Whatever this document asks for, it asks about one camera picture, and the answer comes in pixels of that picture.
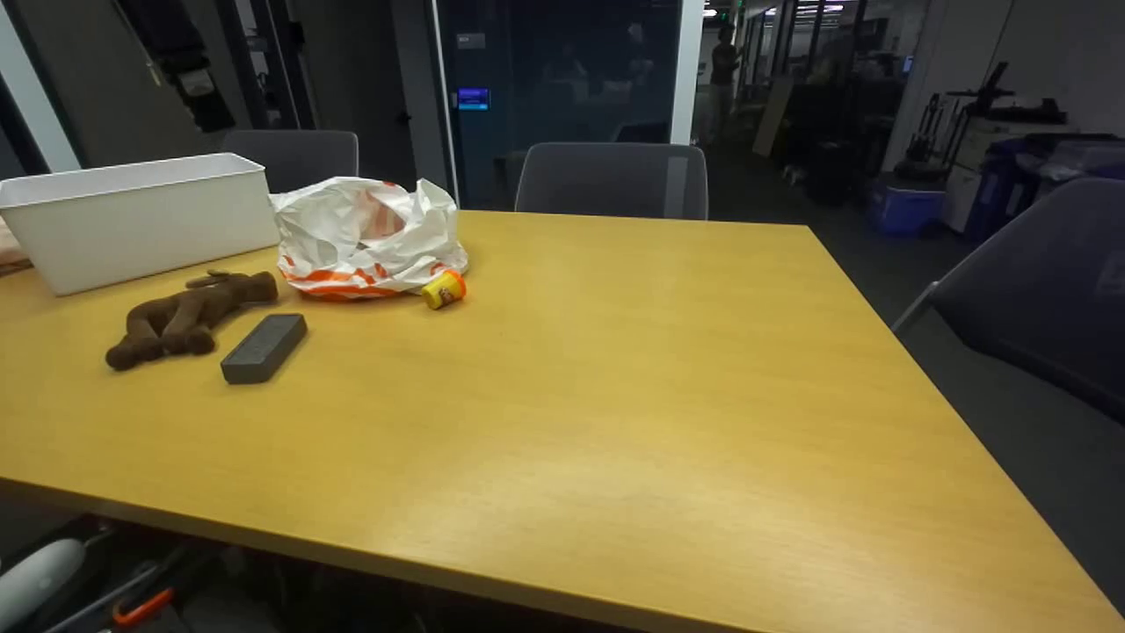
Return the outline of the yellow container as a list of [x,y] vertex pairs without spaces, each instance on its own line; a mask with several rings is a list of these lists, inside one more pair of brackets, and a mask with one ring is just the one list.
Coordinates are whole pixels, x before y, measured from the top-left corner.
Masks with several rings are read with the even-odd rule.
[[440,270],[424,288],[422,298],[430,309],[456,308],[466,297],[466,283],[456,270]]

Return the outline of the white orange plastic bag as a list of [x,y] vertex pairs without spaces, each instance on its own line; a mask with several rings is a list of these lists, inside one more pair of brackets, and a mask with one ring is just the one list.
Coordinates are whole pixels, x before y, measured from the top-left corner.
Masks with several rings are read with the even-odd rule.
[[432,180],[415,188],[331,177],[273,195],[278,267],[305,298],[357,302],[422,293],[464,275],[456,201]]

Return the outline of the black duster block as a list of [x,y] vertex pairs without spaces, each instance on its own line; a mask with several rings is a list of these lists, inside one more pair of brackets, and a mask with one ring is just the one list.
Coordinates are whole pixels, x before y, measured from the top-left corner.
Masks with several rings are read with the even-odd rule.
[[220,378],[228,383],[267,383],[305,335],[299,315],[269,315],[220,360]]

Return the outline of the brown moose plush toy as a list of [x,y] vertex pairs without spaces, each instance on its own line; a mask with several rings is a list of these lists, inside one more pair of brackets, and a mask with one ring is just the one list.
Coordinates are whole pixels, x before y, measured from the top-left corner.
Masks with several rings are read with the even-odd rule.
[[133,308],[122,338],[105,351],[105,367],[126,373],[167,354],[211,354],[219,324],[273,302],[278,283],[267,270],[207,270],[181,293]]

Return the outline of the grey chair behind table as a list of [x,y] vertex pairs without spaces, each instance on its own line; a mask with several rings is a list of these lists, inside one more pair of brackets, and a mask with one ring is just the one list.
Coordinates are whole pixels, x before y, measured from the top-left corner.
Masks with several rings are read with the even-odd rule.
[[706,218],[706,154],[689,146],[651,141],[541,141],[531,146],[518,211],[572,211],[627,218]]

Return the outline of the blue bin in background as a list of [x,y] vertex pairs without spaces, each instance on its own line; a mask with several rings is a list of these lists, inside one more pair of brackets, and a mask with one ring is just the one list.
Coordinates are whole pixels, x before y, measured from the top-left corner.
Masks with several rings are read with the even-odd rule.
[[875,227],[885,237],[916,237],[944,208],[944,195],[930,188],[883,188],[875,195]]

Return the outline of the white rectangular bin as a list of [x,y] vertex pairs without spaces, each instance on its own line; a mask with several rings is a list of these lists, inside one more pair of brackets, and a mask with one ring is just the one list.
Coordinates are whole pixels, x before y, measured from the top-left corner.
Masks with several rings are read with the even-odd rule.
[[0,216],[56,297],[278,242],[264,166],[237,153],[13,177]]

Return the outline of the dark chair at right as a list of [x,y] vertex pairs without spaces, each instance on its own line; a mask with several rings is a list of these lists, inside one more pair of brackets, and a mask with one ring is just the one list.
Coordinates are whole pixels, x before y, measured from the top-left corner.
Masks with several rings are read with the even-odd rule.
[[894,327],[924,309],[974,351],[1125,420],[1125,182],[1063,182],[929,283]]

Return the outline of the white cylinder under table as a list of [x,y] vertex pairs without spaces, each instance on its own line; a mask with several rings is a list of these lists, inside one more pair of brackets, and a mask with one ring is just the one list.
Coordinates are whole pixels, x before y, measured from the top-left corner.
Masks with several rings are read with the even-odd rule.
[[10,633],[17,622],[36,616],[56,591],[63,591],[76,576],[85,561],[87,553],[76,538],[56,538],[13,562],[0,576],[0,633]]

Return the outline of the orange handled tool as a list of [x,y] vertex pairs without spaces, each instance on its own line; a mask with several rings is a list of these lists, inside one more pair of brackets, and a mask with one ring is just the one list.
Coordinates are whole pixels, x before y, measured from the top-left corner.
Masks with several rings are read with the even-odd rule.
[[111,605],[111,629],[117,633],[133,633],[138,626],[150,622],[153,616],[163,616],[172,605],[176,591],[153,591],[150,597],[140,597],[138,605]]

